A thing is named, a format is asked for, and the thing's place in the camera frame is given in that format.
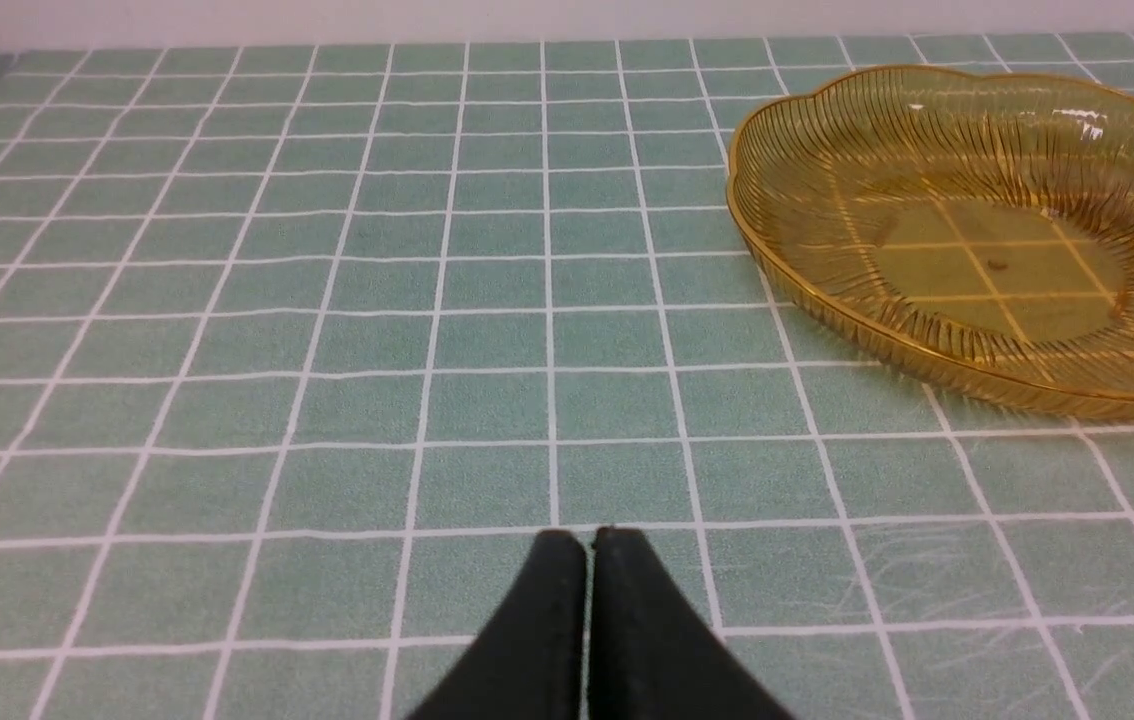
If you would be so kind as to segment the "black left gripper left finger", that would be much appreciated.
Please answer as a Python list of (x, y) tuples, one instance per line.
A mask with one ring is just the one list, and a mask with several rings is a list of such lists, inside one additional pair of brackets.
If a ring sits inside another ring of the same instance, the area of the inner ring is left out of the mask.
[(541, 530), (511, 588), (412, 719), (579, 717), (587, 556)]

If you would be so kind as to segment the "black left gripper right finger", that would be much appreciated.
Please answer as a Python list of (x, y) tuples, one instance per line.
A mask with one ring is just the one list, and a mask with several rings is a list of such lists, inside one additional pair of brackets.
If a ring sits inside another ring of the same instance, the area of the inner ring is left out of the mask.
[(792, 719), (700, 619), (641, 530), (599, 528), (593, 550), (591, 719)]

